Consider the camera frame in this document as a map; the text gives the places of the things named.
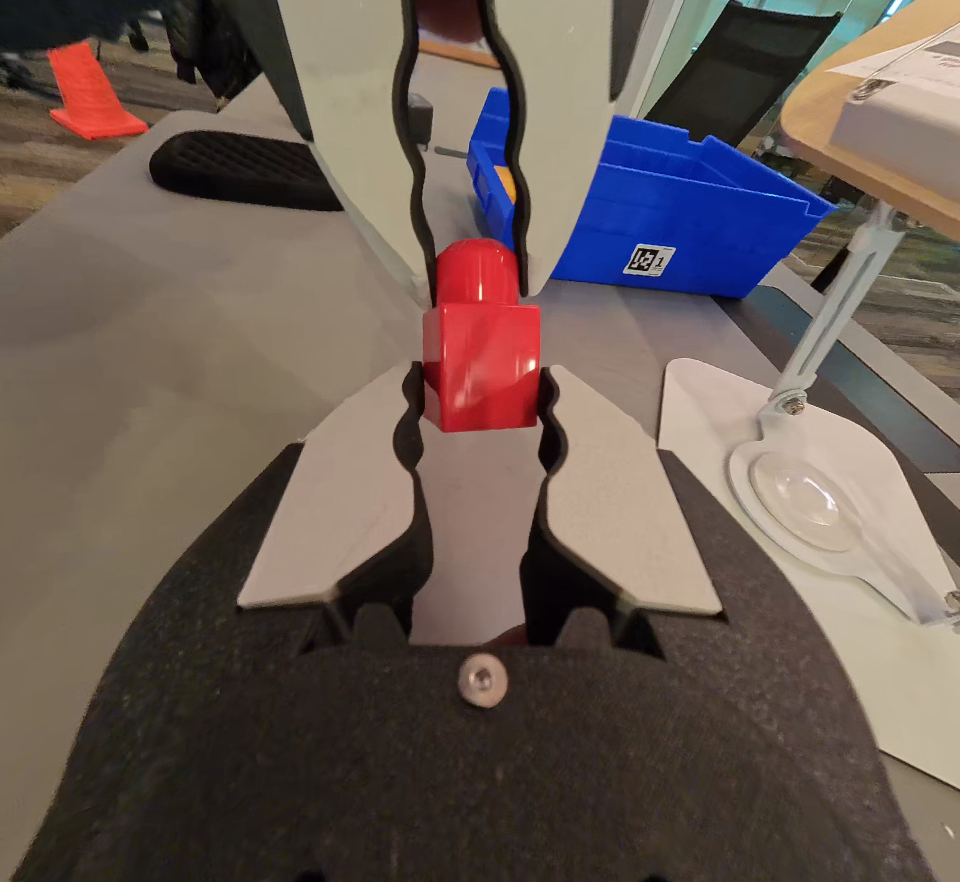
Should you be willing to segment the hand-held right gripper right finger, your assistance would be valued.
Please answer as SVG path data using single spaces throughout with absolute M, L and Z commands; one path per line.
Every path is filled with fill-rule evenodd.
M 519 567 L 528 642 L 553 645 L 581 608 L 627 646 L 656 646 L 650 612 L 722 615 L 651 436 L 568 369 L 540 372 L 544 479 Z

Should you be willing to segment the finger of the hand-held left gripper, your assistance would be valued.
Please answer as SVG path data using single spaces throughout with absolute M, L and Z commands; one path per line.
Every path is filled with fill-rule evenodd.
M 485 0 L 510 95 L 521 291 L 544 288 L 581 215 L 614 114 L 614 0 Z
M 319 168 L 390 275 L 413 299 L 435 299 L 426 164 L 409 118 L 413 0 L 277 1 Z

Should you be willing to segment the grey desk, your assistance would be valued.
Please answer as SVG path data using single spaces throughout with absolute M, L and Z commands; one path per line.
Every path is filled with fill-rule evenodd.
M 295 136 L 259 80 L 220 115 L 158 121 L 2 239 L 2 880 L 171 567 L 287 444 L 421 356 L 420 311 L 348 217 L 152 183 L 155 147 L 207 127 Z M 542 296 L 548 364 L 651 436 L 673 358 L 766 386 L 779 368 L 710 298 Z M 412 641 L 486 643 L 522 621 L 540 432 L 423 432 L 436 561 Z

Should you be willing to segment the orange traffic cone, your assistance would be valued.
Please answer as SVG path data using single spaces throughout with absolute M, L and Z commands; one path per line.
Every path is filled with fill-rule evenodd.
M 149 131 L 146 122 L 122 106 L 86 41 L 50 49 L 47 59 L 63 103 L 49 110 L 56 123 L 88 141 Z

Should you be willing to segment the white base board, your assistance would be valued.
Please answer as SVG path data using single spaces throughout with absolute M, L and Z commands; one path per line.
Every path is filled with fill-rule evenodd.
M 959 640 L 922 626 L 866 583 L 797 560 L 758 528 L 728 481 L 729 456 L 759 437 L 770 390 L 695 359 L 664 373 L 659 448 L 674 453 L 798 592 L 834 649 L 886 754 L 959 786 Z

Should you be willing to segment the blue tagged plastic bin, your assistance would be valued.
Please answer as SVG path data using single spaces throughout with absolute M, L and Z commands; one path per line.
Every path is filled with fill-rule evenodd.
M 551 277 L 741 299 L 834 205 L 708 135 L 615 115 Z

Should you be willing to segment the red building block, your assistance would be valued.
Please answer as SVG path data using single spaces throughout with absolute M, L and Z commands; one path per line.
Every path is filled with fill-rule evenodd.
M 424 413 L 445 433 L 538 421 L 542 314 L 521 302 L 514 255 L 471 238 L 437 257 L 437 301 L 422 318 Z

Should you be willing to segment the black mesh wrist rest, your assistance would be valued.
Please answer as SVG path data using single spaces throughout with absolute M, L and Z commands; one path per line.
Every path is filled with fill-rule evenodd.
M 196 199 L 305 211 L 343 206 L 307 144 L 237 132 L 180 132 L 150 156 L 158 187 Z

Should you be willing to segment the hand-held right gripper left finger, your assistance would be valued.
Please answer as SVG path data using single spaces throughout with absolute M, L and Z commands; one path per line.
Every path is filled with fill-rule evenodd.
M 410 637 L 434 564 L 418 465 L 425 446 L 423 365 L 379 375 L 304 438 L 236 599 L 245 612 L 321 606 L 352 628 L 387 607 Z

